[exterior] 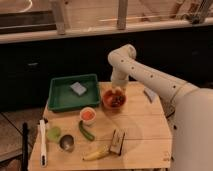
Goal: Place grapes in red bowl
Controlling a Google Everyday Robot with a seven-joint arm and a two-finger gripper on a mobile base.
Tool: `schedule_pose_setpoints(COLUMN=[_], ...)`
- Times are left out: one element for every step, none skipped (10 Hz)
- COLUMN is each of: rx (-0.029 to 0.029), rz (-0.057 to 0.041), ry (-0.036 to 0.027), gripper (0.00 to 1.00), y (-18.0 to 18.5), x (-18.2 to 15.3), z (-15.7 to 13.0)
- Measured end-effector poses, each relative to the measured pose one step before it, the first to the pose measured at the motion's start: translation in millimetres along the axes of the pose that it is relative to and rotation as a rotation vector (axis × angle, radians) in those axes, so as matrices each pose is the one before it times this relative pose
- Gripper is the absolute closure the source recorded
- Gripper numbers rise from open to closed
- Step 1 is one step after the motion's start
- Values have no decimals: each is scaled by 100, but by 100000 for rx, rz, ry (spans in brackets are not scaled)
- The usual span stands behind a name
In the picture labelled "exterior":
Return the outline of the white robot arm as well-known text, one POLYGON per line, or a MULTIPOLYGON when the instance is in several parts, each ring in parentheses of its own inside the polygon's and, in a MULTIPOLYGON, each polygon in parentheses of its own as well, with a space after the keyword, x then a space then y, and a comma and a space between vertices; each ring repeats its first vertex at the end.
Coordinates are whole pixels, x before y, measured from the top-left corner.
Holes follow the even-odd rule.
POLYGON ((148 67, 136 56, 131 44, 108 54, 112 85, 124 88, 131 76, 175 108, 170 171, 213 171, 213 89, 148 67))

